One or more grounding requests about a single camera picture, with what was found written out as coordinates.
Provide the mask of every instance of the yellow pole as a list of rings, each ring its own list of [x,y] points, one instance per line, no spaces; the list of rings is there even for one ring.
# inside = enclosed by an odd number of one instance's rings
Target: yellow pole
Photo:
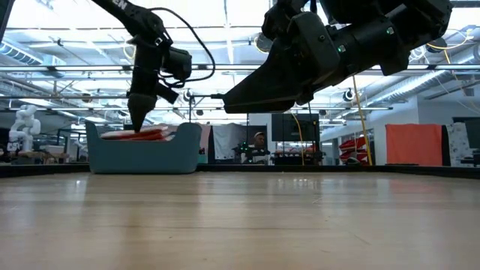
[[[367,127],[365,124],[365,120],[363,118],[362,105],[360,104],[359,91],[357,90],[357,81],[355,79],[355,76],[353,76],[353,88],[355,89],[355,97],[358,105],[358,113],[360,114],[361,127],[363,129],[363,136],[365,138],[365,143],[367,144],[368,164],[372,166],[373,163],[372,163],[372,154],[370,152],[370,142],[368,142]]]

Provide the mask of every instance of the white robot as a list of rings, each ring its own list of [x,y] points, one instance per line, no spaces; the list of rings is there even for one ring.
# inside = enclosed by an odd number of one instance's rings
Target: white robot
[[[23,105],[16,112],[16,120],[8,134],[10,142],[8,143],[8,151],[16,151],[22,143],[22,151],[30,152],[33,147],[33,135],[40,134],[41,123],[35,119],[37,107],[33,105]]]

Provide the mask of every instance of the cable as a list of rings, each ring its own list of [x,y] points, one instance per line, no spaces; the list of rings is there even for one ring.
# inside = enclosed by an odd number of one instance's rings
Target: cable
[[[415,60],[419,60],[427,54],[427,49],[425,49],[425,46],[420,46],[419,48],[413,49],[410,52],[410,54],[413,55],[413,57],[409,60],[410,62],[415,61]]]
[[[297,122],[298,125],[298,134],[300,134],[300,143],[301,143],[301,165],[305,166],[305,158],[303,157],[303,138],[302,138],[302,128],[300,127],[300,122],[297,119],[297,117],[292,113],[293,118],[295,119],[295,122]]]
[[[190,29],[193,36],[196,38],[196,40],[199,42],[199,44],[203,47],[205,52],[208,54],[208,57],[210,57],[210,61],[211,61],[211,65],[212,65],[211,73],[207,76],[204,76],[203,78],[187,79],[184,82],[174,82],[174,83],[168,83],[164,78],[160,78],[165,83],[165,85],[169,86],[170,88],[177,88],[178,89],[178,88],[183,88],[185,86],[185,83],[199,82],[199,81],[203,81],[203,80],[207,80],[207,79],[212,78],[213,75],[215,74],[215,71],[216,71],[215,59],[213,58],[212,53],[209,51],[209,48],[207,48],[207,46],[203,43],[203,41],[200,39],[198,34],[195,32],[194,28],[185,19],[183,19],[180,15],[178,15],[175,11],[170,10],[166,7],[154,7],[154,8],[150,8],[149,10],[150,11],[166,11],[166,12],[171,13],[173,16],[177,17],[179,20],[181,20],[188,27],[188,29]]]
[[[370,142],[368,141],[367,128],[365,125],[365,120],[363,119],[362,105],[360,104],[359,91],[357,89],[357,81],[355,79],[355,76],[353,76],[352,78],[353,78],[353,87],[355,89],[355,98],[357,100],[357,105],[358,105],[358,113],[360,114],[360,119],[361,119],[361,128],[363,129],[363,136],[365,138],[365,143],[367,144],[368,163],[370,164],[370,166],[373,166],[372,154],[370,151]]]
[[[458,45],[455,45],[455,46],[451,46],[451,47],[441,47],[441,46],[435,46],[435,45],[432,45],[430,43],[427,43],[428,46],[434,48],[434,49],[437,49],[437,50],[451,50],[451,49],[455,49],[455,48],[458,48],[462,45],[464,45],[470,38],[470,31],[467,31],[466,32],[466,36],[465,36],[465,39],[462,41],[462,43],[458,44]]]
[[[449,54],[447,53],[447,50],[444,49],[443,52],[445,53],[445,58],[447,59],[448,64],[451,65],[452,62],[450,61],[450,57],[449,57]],[[459,80],[458,77],[457,77],[457,74],[455,74],[454,71],[452,71],[452,73],[453,73],[453,76],[455,77],[455,79],[457,80],[457,82],[460,83],[460,89],[462,90],[463,95],[467,96],[467,94],[465,93],[464,87],[461,85],[461,82],[460,82],[460,80]],[[447,91],[447,93],[450,94],[450,92],[445,88],[445,86],[442,85],[442,87]],[[457,100],[457,101],[458,101],[460,104],[462,104],[462,106],[468,108],[469,110],[473,110],[473,111],[476,112],[476,113],[479,113],[478,111],[480,111],[480,108],[478,108],[478,107],[473,103],[473,101],[471,101],[471,100],[470,100],[470,104],[472,104],[472,106],[473,106],[475,109],[469,108],[467,105],[461,103],[459,100]]]
[[[436,79],[436,81],[440,84],[440,86],[443,88],[443,90],[445,90],[445,92],[447,92],[448,94],[451,94],[451,92],[450,92],[449,90],[447,90],[447,88],[443,85],[442,82],[440,82],[440,80],[439,80],[438,78],[435,78],[435,79]],[[462,107],[464,107],[465,109],[467,109],[467,110],[469,110],[469,111],[471,111],[471,112],[473,112],[473,113],[476,113],[476,114],[479,114],[479,115],[480,115],[480,112],[477,112],[477,111],[475,111],[474,109],[468,107],[467,105],[463,104],[461,101],[457,100],[457,102],[458,102]]]
[[[128,59],[133,59],[135,57],[135,53],[137,53],[137,46],[134,46],[133,47],[133,55],[130,56],[127,52],[127,47],[126,46],[123,46],[123,53],[125,54],[125,56],[128,58]]]
[[[258,41],[258,37],[255,37],[255,38],[253,39],[253,43],[255,44],[255,48],[256,48],[259,52],[261,52],[261,53],[269,54],[268,51],[267,51],[267,52],[262,51],[262,50],[257,46],[257,41]]]

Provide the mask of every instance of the man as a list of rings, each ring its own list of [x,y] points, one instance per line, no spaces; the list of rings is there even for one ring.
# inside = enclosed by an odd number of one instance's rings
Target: man
[[[255,139],[255,142],[251,147],[265,148],[265,134],[263,132],[257,132],[253,138]]]
[[[266,154],[267,149],[265,147],[265,134],[263,132],[257,132],[255,133],[255,136],[253,136],[253,138],[253,145],[249,145],[248,147],[255,148],[253,149],[253,153],[258,153],[259,149],[264,149],[265,155],[253,156],[252,162],[249,162],[247,155],[245,153],[242,153],[241,162],[243,164],[268,164],[269,156]]]

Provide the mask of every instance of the wooden surface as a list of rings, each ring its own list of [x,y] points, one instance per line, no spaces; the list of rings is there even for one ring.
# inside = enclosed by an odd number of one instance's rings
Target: wooden surface
[[[480,181],[376,173],[0,180],[0,269],[479,269]]]

